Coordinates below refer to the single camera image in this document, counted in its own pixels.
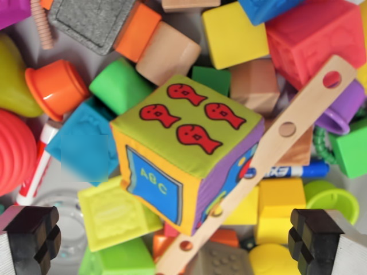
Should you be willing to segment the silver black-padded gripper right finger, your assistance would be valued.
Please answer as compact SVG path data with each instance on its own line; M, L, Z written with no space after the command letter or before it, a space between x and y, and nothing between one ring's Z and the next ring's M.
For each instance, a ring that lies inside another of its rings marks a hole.
M366 274L366 235L338 210L293 209L288 249L300 274Z

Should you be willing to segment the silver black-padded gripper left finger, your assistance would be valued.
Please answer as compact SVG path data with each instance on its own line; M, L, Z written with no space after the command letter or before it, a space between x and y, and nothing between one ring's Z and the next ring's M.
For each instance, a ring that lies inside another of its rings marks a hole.
M1 274L47 274L60 249L58 209L10 206L1 214Z

